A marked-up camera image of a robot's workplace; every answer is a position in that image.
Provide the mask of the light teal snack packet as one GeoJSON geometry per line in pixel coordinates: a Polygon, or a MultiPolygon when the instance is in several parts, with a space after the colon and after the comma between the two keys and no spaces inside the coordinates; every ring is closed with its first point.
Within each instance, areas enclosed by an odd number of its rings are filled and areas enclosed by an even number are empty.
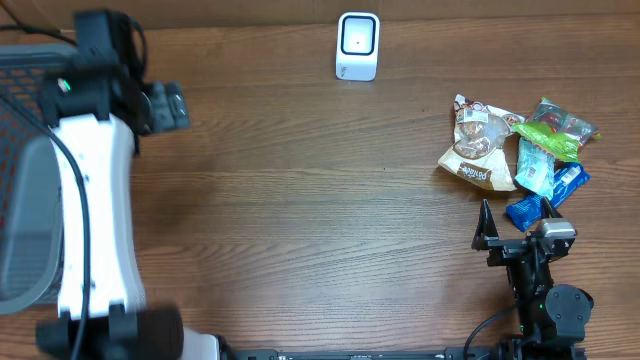
{"type": "Polygon", "coordinates": [[[523,188],[551,200],[555,158],[524,137],[519,139],[515,181],[523,188]]]}

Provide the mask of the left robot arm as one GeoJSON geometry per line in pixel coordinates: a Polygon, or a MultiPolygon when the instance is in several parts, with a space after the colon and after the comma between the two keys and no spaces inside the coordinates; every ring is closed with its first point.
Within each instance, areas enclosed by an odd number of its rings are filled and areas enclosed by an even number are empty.
{"type": "Polygon", "coordinates": [[[46,75],[40,109],[61,182],[63,271],[56,321],[36,329],[57,359],[217,359],[219,340],[174,305],[148,307],[133,241],[130,173],[143,136],[187,128],[180,86],[146,83],[141,26],[112,10],[74,17],[76,52],[46,75]]]}

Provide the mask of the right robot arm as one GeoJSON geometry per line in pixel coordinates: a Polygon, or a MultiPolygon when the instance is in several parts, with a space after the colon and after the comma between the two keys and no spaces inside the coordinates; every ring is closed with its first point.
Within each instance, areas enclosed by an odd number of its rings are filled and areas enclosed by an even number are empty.
{"type": "Polygon", "coordinates": [[[549,264],[568,255],[577,231],[551,205],[542,200],[542,219],[524,238],[499,237],[489,202],[481,203],[471,248],[488,253],[487,265],[506,269],[514,292],[514,304],[478,325],[463,347],[465,359],[584,359],[576,345],[585,338],[585,327],[594,307],[586,291],[556,284],[549,264]],[[488,325],[517,312],[520,333],[504,338],[493,350],[473,350],[471,342],[488,325]]]}

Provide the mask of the beige brown snack packet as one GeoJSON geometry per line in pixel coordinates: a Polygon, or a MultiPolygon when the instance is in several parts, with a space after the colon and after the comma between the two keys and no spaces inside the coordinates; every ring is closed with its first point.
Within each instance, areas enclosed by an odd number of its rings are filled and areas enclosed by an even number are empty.
{"type": "Polygon", "coordinates": [[[484,190],[516,190],[504,151],[512,127],[526,118],[457,94],[453,103],[454,143],[438,165],[484,190]]]}

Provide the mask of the green snack packet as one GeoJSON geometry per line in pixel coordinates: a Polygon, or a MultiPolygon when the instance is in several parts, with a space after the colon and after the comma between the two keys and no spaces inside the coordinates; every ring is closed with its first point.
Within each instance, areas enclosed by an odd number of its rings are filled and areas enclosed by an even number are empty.
{"type": "Polygon", "coordinates": [[[599,129],[592,123],[542,97],[526,121],[512,129],[544,152],[565,163],[579,163],[579,151],[599,129]]]}

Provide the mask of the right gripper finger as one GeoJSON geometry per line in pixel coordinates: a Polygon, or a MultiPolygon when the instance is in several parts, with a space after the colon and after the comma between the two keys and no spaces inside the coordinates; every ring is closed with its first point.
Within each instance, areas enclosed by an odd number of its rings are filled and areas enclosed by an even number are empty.
{"type": "Polygon", "coordinates": [[[562,218],[561,213],[553,206],[551,201],[546,197],[543,197],[541,200],[541,218],[542,219],[562,218]]]}
{"type": "Polygon", "coordinates": [[[489,201],[487,199],[483,199],[480,206],[478,225],[472,242],[489,243],[498,240],[499,234],[490,210],[489,201]]]}

